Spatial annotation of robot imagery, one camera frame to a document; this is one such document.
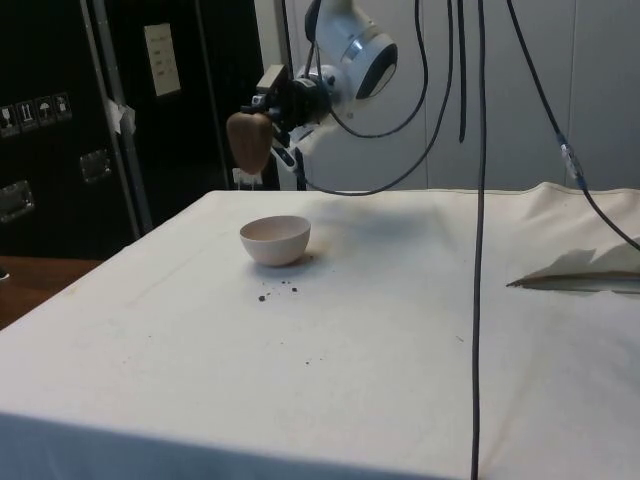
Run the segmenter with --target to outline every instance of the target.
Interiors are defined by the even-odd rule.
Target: cable
[[[438,121],[436,122],[436,127],[433,132],[433,137],[431,138],[431,142],[429,142],[429,145],[427,146],[424,153],[420,156],[418,161],[414,163],[411,166],[411,168],[409,168],[409,170],[407,170],[405,173],[403,173],[400,177],[395,179],[393,182],[387,185],[384,185],[383,187],[376,188],[375,190],[371,190],[369,192],[350,193],[350,192],[338,192],[335,190],[329,190],[327,188],[322,188],[313,184],[307,178],[304,177],[304,174],[301,174],[300,172],[296,172],[296,175],[298,175],[298,178],[301,181],[304,181],[309,187],[329,195],[337,195],[341,197],[368,197],[368,196],[375,195],[377,193],[381,193],[395,187],[397,184],[399,184],[401,181],[403,181],[405,178],[411,175],[422,164],[422,162],[424,162],[424,160],[427,158],[427,156],[431,152],[431,149],[435,145],[436,140],[438,139],[438,135],[440,133],[440,127],[442,126],[442,119],[444,118],[444,113],[447,109],[447,104],[449,102],[449,94],[451,93],[451,83],[453,79],[453,3],[452,3],[452,0],[447,0],[447,16],[448,16],[448,22],[449,22],[449,67],[448,67],[448,73],[447,73],[447,88],[445,91],[444,99],[442,101],[442,106],[440,107],[440,113],[438,115]],[[318,51],[319,49],[316,49],[316,61],[319,64],[320,56],[318,55]]]
[[[420,57],[422,59],[422,69],[423,69],[422,91],[420,92],[420,100],[418,100],[418,104],[416,105],[413,112],[411,112],[409,117],[404,122],[402,122],[393,130],[389,130],[388,132],[379,133],[379,134],[363,134],[363,133],[356,132],[354,129],[349,127],[349,125],[344,123],[342,119],[338,117],[336,112],[333,110],[333,107],[331,107],[330,113],[333,119],[336,121],[338,125],[340,125],[340,127],[342,127],[343,130],[345,130],[350,135],[353,135],[354,137],[357,137],[357,138],[365,138],[365,139],[385,138],[385,137],[394,135],[399,131],[403,130],[407,125],[409,125],[413,121],[413,119],[416,117],[418,112],[420,112],[422,105],[424,105],[424,102],[427,96],[427,87],[429,85],[429,64],[427,62],[427,52],[424,46],[424,38],[422,37],[422,26],[420,25],[420,4],[421,3],[422,3],[421,0],[415,0],[415,3],[414,3],[414,21],[415,21],[415,28],[416,28],[416,36],[418,37],[418,47],[420,49]],[[316,46],[316,52],[318,52],[319,50],[320,50],[320,47]],[[322,84],[322,71],[320,70],[320,67],[318,67],[318,78],[320,80],[320,83]]]
[[[598,206],[598,204],[595,202],[595,200],[593,199],[593,197],[591,196],[591,193],[589,193],[589,189],[586,187],[586,183],[582,185],[581,187],[582,193],[584,193],[585,198],[587,199],[587,202],[589,202],[589,205],[591,205],[591,207],[593,208],[593,210],[598,214],[598,216],[604,221],[604,223],[606,223],[607,225],[609,225],[609,227],[611,228],[611,230],[613,230],[614,232],[616,232],[620,237],[622,237],[629,245],[631,245],[633,248],[635,248],[636,250],[638,250],[640,252],[640,244],[638,244],[638,242],[636,242],[635,240],[633,240],[631,237],[629,237],[626,233],[624,233],[622,230],[620,230],[620,228],[613,223],[613,221],[600,209],[600,207]]]
[[[589,188],[587,186],[587,182],[582,173],[582,167],[580,166],[580,162],[578,157],[573,152],[573,148],[567,141],[566,137],[560,130],[558,126],[558,122],[553,114],[553,110],[547,101],[547,97],[544,93],[544,89],[542,88],[542,84],[540,83],[540,79],[538,77],[538,72],[536,71],[536,67],[531,59],[531,55],[529,54],[529,48],[527,47],[527,42],[524,39],[524,35],[522,34],[522,29],[520,28],[520,22],[518,21],[518,16],[516,15],[515,8],[513,7],[512,0],[507,0],[507,6],[509,7],[509,14],[511,15],[511,21],[513,23],[513,27],[515,28],[516,35],[518,36],[518,41],[520,42],[520,47],[522,48],[522,53],[527,59],[527,65],[529,65],[529,71],[531,72],[531,76],[533,77],[533,81],[536,84],[536,89],[538,90],[538,96],[540,97],[540,101],[544,106],[544,109],[547,112],[547,116],[549,117],[549,122],[553,127],[554,132],[556,133],[556,137],[558,138],[558,142],[562,148],[563,156],[568,162],[568,168],[575,178],[576,183],[578,184],[580,190],[584,194],[587,202],[591,205],[591,208],[598,214],[598,216],[606,223],[614,232],[616,232],[620,238],[622,238],[625,242],[627,242],[631,247],[640,251],[640,244],[634,241],[631,237],[629,237],[626,233],[624,233],[603,211],[598,207],[595,200],[589,193]]]
[[[458,0],[458,44],[460,46],[460,136],[464,142],[467,136],[467,33],[464,27],[464,3]]]
[[[536,84],[536,89],[538,90],[538,96],[540,97],[540,100],[542,101],[542,105],[544,106],[544,109],[547,112],[547,117],[549,117],[549,122],[551,122],[551,126],[553,127],[553,131],[556,133],[556,135],[562,135],[562,132],[560,131],[560,127],[558,126],[558,122],[556,121],[556,117],[553,114],[553,110],[551,110],[551,106],[549,105],[547,96],[545,95],[544,89],[542,88],[542,84],[540,83],[540,78],[538,78],[538,72],[536,71],[536,67],[533,64],[533,60],[531,59],[531,54],[529,53],[527,42],[524,40],[524,36],[522,35],[520,22],[518,21],[518,16],[516,15],[516,11],[513,8],[513,2],[511,0],[507,0],[507,6],[509,7],[511,22],[513,23],[513,27],[516,29],[516,35],[518,36],[518,41],[520,42],[522,53],[524,53],[524,57],[527,60],[527,65],[529,65],[529,71],[531,72],[533,81]]]
[[[476,232],[476,258],[473,275],[473,344],[471,377],[473,390],[473,442],[471,448],[471,480],[478,480],[480,452],[480,300],[482,283],[482,250],[484,243],[484,197],[487,172],[487,95],[486,95],[486,27],[484,0],[478,0],[480,32],[480,141],[481,159],[478,178],[478,220]]]

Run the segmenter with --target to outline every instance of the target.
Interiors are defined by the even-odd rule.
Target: black cabinet
[[[136,227],[81,5],[0,19],[0,255],[107,258]]]

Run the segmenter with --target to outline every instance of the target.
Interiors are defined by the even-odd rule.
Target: white wall
[[[308,43],[303,19],[311,0],[286,0],[294,67]],[[271,4],[271,0],[256,0]],[[357,112],[353,127],[373,133],[398,124],[422,82],[413,29],[413,0],[357,0],[396,40],[399,69],[383,94]],[[459,145],[459,72],[436,147],[401,188],[472,188],[479,160],[477,2],[464,0],[469,58],[467,140]],[[633,0],[515,0],[515,8],[561,128],[569,135],[595,188],[640,187],[640,2]],[[330,188],[368,189],[402,172],[424,150],[444,94],[447,70],[445,0],[423,3],[430,62],[427,108],[405,131],[384,140],[344,132],[323,140],[307,161],[309,176]],[[487,103],[490,188],[523,189],[566,183],[555,137],[538,100],[504,0],[487,0]]]

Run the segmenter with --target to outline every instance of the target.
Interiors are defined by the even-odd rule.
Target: wooden floor
[[[0,257],[9,278],[0,280],[0,330],[90,272],[101,262]]]

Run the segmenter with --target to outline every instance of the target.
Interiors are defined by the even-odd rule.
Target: brown object in gripper
[[[238,166],[250,175],[260,173],[269,163],[273,143],[273,123],[261,113],[234,113],[227,120],[227,136]]]

